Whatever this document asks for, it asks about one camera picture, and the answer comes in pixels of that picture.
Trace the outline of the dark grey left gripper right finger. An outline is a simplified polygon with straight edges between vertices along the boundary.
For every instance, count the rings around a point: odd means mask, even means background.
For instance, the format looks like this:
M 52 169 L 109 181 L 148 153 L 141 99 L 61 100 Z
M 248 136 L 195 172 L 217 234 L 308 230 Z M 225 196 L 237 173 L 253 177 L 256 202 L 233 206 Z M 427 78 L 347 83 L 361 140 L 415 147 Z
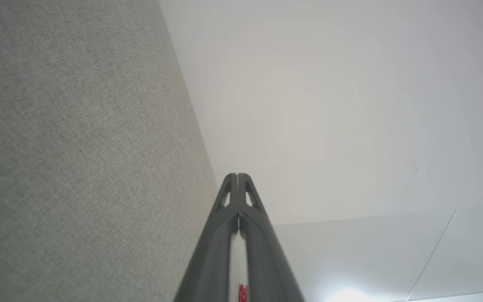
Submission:
M 240 231 L 247 247 L 250 302 L 305 302 L 256 187 L 240 173 Z

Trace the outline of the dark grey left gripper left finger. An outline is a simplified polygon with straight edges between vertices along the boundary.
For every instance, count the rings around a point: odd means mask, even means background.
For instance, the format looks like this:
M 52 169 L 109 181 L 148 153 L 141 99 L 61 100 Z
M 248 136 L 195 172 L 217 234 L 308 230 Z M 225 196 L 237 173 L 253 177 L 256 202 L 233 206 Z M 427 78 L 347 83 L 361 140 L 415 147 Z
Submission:
M 228 302 L 231 238 L 238 214 L 234 201 L 226 200 L 236 188 L 236 174 L 227 174 L 173 302 Z

